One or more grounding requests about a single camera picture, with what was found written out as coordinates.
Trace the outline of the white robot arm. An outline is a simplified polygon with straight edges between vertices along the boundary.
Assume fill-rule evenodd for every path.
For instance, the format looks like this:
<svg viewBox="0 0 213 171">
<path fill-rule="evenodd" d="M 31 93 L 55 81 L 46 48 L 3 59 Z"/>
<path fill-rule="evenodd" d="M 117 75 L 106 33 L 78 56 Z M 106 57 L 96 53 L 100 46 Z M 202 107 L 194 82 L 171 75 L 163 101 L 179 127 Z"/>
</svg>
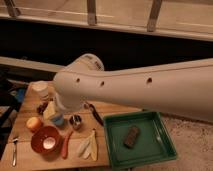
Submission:
<svg viewBox="0 0 213 171">
<path fill-rule="evenodd" d="M 212 58 L 106 71 L 87 53 L 57 72 L 53 87 L 62 113 L 102 101 L 213 123 Z"/>
</svg>

